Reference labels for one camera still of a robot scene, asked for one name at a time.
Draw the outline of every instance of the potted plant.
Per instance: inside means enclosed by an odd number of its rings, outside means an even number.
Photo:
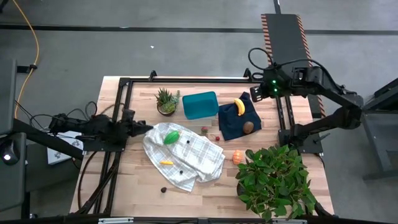
[[[180,90],[173,96],[165,88],[159,88],[158,95],[155,95],[155,97],[157,100],[157,111],[164,116],[172,116],[180,101]]]
[[[297,150],[288,146],[260,149],[256,153],[246,150],[246,164],[238,164],[239,180],[237,191],[239,198],[267,222],[272,217],[287,214],[285,206],[291,206],[288,219],[304,214],[301,203],[312,212],[315,197],[307,182],[308,172],[302,164],[302,157]]]

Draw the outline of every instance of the orange toy fruit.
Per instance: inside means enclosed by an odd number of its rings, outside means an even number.
[[[234,151],[234,155],[232,156],[232,161],[235,165],[238,165],[243,160],[243,153],[239,150]]]

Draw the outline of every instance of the green toy fruit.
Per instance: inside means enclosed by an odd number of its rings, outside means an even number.
[[[173,144],[179,139],[179,137],[180,133],[178,133],[178,131],[172,131],[171,133],[166,135],[163,144]]]

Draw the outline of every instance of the succulent pot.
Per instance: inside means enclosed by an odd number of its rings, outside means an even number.
[[[174,112],[175,112],[175,110],[173,110],[173,111],[170,112],[170,113],[164,113],[164,112],[160,109],[160,106],[159,106],[159,105],[157,106],[157,111],[159,111],[159,113],[160,113],[161,115],[163,115],[163,116],[172,116],[172,115],[174,114]]]
[[[238,196],[240,196],[244,193],[244,189],[239,183],[238,183],[238,186],[236,186],[236,193]]]

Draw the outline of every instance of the brown round fruit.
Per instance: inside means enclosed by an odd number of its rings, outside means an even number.
[[[244,125],[243,125],[243,132],[245,134],[250,134],[253,131],[254,128],[254,124],[253,122],[247,121]]]

